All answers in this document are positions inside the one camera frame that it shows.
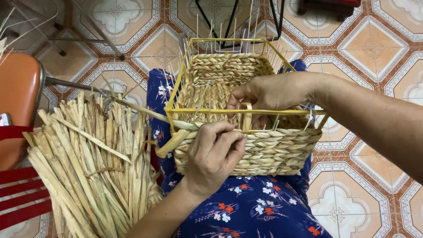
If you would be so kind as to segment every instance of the blue floral dress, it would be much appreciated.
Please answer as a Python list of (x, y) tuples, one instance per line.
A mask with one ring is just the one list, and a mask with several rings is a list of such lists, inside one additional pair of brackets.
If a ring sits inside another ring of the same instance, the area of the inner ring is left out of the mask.
[[(302, 60), (293, 61), (291, 65), (295, 65), (297, 71), (307, 69)], [(169, 100), (174, 80), (162, 69), (150, 71), (147, 93), (150, 110), (165, 115), (163, 107)], [(171, 138), (169, 124), (156, 118), (150, 118), (150, 124), (154, 140), (162, 147)], [(182, 175), (176, 172), (171, 152), (158, 160), (164, 177), (161, 186), (168, 194)], [(306, 191), (310, 169), (309, 156), (297, 175), (230, 176), (215, 194), (191, 213), (174, 237), (331, 237), (308, 206)]]

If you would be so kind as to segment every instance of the yellow metal frame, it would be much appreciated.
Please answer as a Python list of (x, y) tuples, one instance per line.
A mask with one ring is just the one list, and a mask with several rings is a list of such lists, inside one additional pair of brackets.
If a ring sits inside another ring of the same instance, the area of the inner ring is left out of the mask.
[[(267, 40), (267, 39), (224, 39), (224, 38), (191, 38), (188, 41), (187, 48), (185, 50), (185, 54), (182, 59), (181, 67), (179, 68), (179, 74), (175, 82), (174, 89), (178, 89), (179, 85), (181, 84), (182, 80), (182, 73), (185, 74), (185, 77), (188, 77), (187, 74), (189, 72), (186, 70), (185, 62), (187, 57), (189, 57), (188, 52), (189, 48), (192, 45), (193, 42), (210, 42), (210, 41), (232, 41), (232, 42), (263, 42), (263, 50), (262, 54), (264, 53), (264, 48), (269, 45), (270, 48), (272, 48), (277, 55), (282, 59), (283, 65), (285, 65), (285, 69), (282, 73), (286, 72), (287, 68), (290, 68), (292, 71), (296, 71), (292, 65), (282, 56), (280, 52)], [(310, 114), (309, 110), (247, 110), (247, 109), (235, 109), (235, 110), (227, 110), (227, 109), (197, 109), (197, 108), (173, 108), (173, 104), (175, 101), (177, 90), (173, 90), (172, 94), (170, 95), (170, 99), (168, 101), (168, 104), (164, 107), (164, 110), (166, 112), (166, 115), (169, 119), (170, 123), (170, 129), (172, 134), (175, 133), (175, 128), (173, 127), (173, 114), (174, 113), (214, 113), (214, 114), (224, 114), (224, 113), (259, 113), (259, 114), (269, 114), (269, 115), (308, 115)], [(313, 115), (326, 115), (326, 113), (323, 110), (314, 110)], [(319, 128), (323, 126), (323, 124), (326, 122), (328, 116), (326, 115), (325, 118), (322, 120), (321, 125), (319, 125)]]

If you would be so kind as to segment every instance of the woman's left hand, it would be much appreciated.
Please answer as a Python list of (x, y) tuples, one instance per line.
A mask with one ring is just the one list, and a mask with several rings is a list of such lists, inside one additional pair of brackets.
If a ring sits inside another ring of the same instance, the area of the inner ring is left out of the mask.
[(245, 153), (247, 139), (228, 122), (203, 124), (188, 149), (183, 180), (191, 194), (205, 200), (228, 178)]

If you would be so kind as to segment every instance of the forearm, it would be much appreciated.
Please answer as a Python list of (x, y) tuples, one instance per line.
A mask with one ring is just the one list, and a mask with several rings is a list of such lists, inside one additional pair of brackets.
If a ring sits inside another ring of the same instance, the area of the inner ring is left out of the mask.
[(190, 194), (182, 179), (163, 201), (133, 226), (126, 238), (169, 238), (201, 202)]
[(423, 183), (423, 107), (322, 74), (314, 103), (366, 144)]

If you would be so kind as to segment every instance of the black metal stand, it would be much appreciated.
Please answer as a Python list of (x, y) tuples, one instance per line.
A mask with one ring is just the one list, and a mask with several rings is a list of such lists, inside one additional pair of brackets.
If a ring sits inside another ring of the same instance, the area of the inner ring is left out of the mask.
[[(232, 14), (231, 14), (231, 17), (229, 18), (229, 25), (228, 25), (228, 28), (226, 29), (225, 38), (228, 38), (229, 29), (231, 28), (232, 20), (233, 20), (233, 17), (235, 16), (236, 8), (238, 7), (238, 2), (239, 2), (239, 0), (235, 0), (235, 5), (233, 6)], [(209, 19), (207, 19), (206, 14), (204, 13), (202, 7), (200, 6), (199, 0), (195, 0), (195, 3), (196, 3), (198, 9), (201, 12), (201, 15), (203, 15), (204, 20), (206, 21), (207, 25), (209, 25), (209, 27), (211, 28), (212, 25), (210, 24)], [(269, 38), (267, 40), (268, 41), (275, 41), (275, 40), (279, 40), (280, 37), (281, 37), (281, 35), (282, 35), (283, 7), (285, 5), (285, 0), (282, 0), (281, 3), (280, 3), (279, 22), (278, 22), (278, 20), (276, 18), (275, 5), (273, 4), (273, 1), (272, 0), (269, 0), (269, 5), (270, 5), (270, 10), (272, 11), (273, 19), (275, 20), (277, 37)], [(215, 38), (218, 38), (216, 32), (214, 31), (214, 29), (211, 30), (211, 33), (213, 34), (213, 36)], [(226, 49), (226, 48), (230, 48), (230, 47), (238, 47), (238, 46), (240, 46), (240, 44), (236, 44), (235, 46), (233, 46), (233, 45), (225, 45), (225, 44), (226, 44), (226, 42), (220, 42), (220, 47), (222, 49)]]

